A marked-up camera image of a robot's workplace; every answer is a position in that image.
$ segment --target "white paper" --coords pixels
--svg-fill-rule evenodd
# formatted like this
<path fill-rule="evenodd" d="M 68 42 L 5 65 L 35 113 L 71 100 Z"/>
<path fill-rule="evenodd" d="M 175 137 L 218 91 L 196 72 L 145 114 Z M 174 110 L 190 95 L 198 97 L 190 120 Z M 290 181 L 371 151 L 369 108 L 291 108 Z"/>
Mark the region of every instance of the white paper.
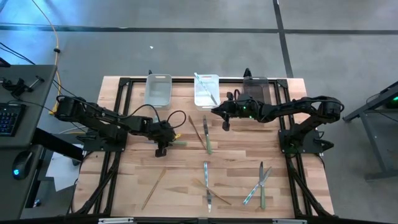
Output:
<path fill-rule="evenodd" d="M 55 190 L 59 191 L 72 186 L 79 177 L 80 166 L 74 166 L 72 159 L 59 153 L 53 153 L 46 177 L 53 177 Z"/>

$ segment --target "concrete floor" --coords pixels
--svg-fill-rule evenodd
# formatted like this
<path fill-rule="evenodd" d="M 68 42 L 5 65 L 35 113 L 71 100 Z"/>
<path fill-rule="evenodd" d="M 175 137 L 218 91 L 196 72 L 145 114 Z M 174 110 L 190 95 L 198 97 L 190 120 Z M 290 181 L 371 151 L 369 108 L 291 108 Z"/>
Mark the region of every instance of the concrete floor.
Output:
<path fill-rule="evenodd" d="M 64 26 L 277 28 L 271 0 L 37 3 L 54 24 Z M 280 0 L 279 4 L 285 29 L 398 29 L 395 0 Z M 47 25 L 29 0 L 8 1 L 0 22 Z M 97 100 L 103 76 L 146 75 L 148 69 L 171 75 L 199 72 L 240 77 L 249 67 L 257 76 L 286 77 L 278 34 L 59 32 L 59 36 L 62 84 L 88 101 Z M 294 77 L 305 79 L 309 96 L 341 100 L 346 105 L 343 115 L 397 81 L 398 35 L 287 34 L 286 39 Z M 35 63 L 53 63 L 52 32 L 0 30 L 0 41 Z M 13 64 L 26 63 L 3 51 L 0 57 Z M 52 107 L 55 95 L 52 89 L 46 106 Z M 394 125 L 385 119 L 380 122 Z M 46 111 L 39 126 L 53 133 L 73 127 Z M 361 122 L 339 121 L 321 129 L 326 131 L 324 138 L 335 143 L 325 153 L 335 213 L 343 218 L 398 223 L 398 179 L 363 179 L 379 167 Z M 64 214 L 71 192 L 55 193 L 50 184 L 41 187 L 43 207 L 26 211 L 24 216 Z"/>

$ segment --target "wooden tabletop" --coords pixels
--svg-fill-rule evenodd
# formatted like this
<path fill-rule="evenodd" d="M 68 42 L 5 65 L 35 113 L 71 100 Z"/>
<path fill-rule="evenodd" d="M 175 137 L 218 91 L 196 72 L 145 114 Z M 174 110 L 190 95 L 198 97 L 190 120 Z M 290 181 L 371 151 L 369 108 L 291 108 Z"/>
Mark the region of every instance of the wooden tabletop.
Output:
<path fill-rule="evenodd" d="M 98 104 L 113 108 L 120 77 L 104 77 Z M 291 99 L 306 96 L 304 80 L 287 79 Z M 241 89 L 238 84 L 220 84 L 221 101 L 227 91 Z M 129 112 L 144 104 L 145 83 L 136 83 L 132 89 Z M 293 218 L 289 180 L 285 157 L 280 152 L 277 132 L 278 119 L 261 124 L 251 119 L 231 119 L 229 132 L 223 131 L 223 120 L 209 111 L 198 111 L 193 103 L 192 83 L 173 83 L 171 108 L 159 111 L 161 119 L 167 119 L 175 110 L 184 110 L 190 115 L 204 138 L 203 115 L 206 115 L 209 136 L 213 147 L 208 155 L 198 140 L 194 129 L 187 121 L 175 130 L 180 133 L 179 141 L 187 146 L 173 146 L 165 157 L 156 158 L 157 145 L 145 143 L 142 136 L 129 135 L 126 150 L 122 153 L 119 165 L 112 216 L 122 217 L 212 217 L 212 218 Z M 150 108 L 139 110 L 137 115 L 153 116 Z M 296 123 L 308 116 L 295 114 Z M 173 126 L 183 120 L 181 114 L 171 117 Z M 94 152 L 83 163 L 78 179 L 74 206 L 81 208 L 98 185 L 104 153 Z M 211 213 L 208 213 L 206 190 L 193 182 L 199 179 L 204 183 L 203 163 L 208 162 L 208 180 L 211 190 L 232 203 L 228 205 L 213 197 Z M 259 180 L 259 165 L 264 161 L 264 170 L 272 166 L 272 172 L 265 184 L 265 210 L 260 206 L 260 190 L 247 205 L 243 200 Z M 328 183 L 321 160 L 303 154 L 303 164 L 308 188 L 325 210 L 333 213 Z M 159 182 L 145 209 L 141 210 L 150 190 L 156 183 L 163 168 L 167 171 Z M 301 191 L 298 191 L 300 208 L 304 212 Z"/>

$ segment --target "black desk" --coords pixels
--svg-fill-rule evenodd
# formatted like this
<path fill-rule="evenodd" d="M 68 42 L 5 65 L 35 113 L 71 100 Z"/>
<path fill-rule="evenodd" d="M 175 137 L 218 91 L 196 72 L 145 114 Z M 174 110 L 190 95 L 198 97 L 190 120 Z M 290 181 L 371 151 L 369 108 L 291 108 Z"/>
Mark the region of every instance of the black desk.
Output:
<path fill-rule="evenodd" d="M 36 80 L 36 75 L 43 78 L 44 82 L 36 85 L 33 92 L 25 92 L 20 98 L 23 101 L 44 105 L 56 70 L 57 67 L 54 65 L 12 65 L 10 68 L 0 67 L 0 77 L 13 83 L 22 78 L 27 85 Z M 7 103 L 11 100 L 14 98 L 10 92 L 0 85 L 0 102 Z M 78 161 L 83 159 L 80 148 L 37 128 L 43 110 L 41 106 L 16 101 L 12 103 L 25 104 L 26 109 L 16 135 L 0 137 L 0 220 L 18 219 L 25 205 L 34 200 L 39 186 L 37 168 L 44 148 Z M 12 177 L 12 162 L 18 153 L 25 150 L 34 153 L 32 168 L 24 180 L 15 180 Z"/>

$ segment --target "computer mouse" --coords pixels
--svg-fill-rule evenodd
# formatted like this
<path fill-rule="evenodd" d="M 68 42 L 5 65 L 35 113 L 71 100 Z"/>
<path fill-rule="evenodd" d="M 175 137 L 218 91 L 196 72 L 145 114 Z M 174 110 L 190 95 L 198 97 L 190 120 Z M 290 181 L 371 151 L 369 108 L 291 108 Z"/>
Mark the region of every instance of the computer mouse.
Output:
<path fill-rule="evenodd" d="M 16 180 L 23 180 L 29 175 L 32 157 L 33 152 L 23 151 L 14 159 L 14 163 L 12 163 L 12 176 Z"/>

